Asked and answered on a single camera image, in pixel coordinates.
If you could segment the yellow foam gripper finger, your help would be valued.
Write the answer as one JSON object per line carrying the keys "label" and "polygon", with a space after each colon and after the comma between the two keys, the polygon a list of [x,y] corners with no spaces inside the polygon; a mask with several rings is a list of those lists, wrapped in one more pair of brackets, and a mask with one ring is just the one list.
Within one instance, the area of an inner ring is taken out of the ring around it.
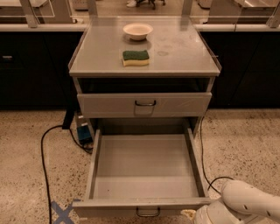
{"label": "yellow foam gripper finger", "polygon": [[184,209],[180,212],[182,215],[187,217],[190,221],[193,221],[195,219],[196,211],[192,209]]}

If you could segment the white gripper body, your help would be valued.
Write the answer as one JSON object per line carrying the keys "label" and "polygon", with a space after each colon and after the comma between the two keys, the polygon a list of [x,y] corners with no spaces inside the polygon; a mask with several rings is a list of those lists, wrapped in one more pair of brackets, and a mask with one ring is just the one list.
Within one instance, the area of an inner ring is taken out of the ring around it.
{"label": "white gripper body", "polygon": [[196,211],[194,224],[242,224],[231,200],[220,197]]}

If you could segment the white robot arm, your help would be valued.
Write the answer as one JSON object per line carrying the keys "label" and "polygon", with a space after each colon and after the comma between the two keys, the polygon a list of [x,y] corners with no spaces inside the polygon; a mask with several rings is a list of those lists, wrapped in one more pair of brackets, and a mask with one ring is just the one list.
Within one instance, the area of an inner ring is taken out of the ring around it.
{"label": "white robot arm", "polygon": [[280,197],[240,180],[223,184],[220,197],[198,209],[181,211],[192,224],[256,224],[262,218],[280,222]]}

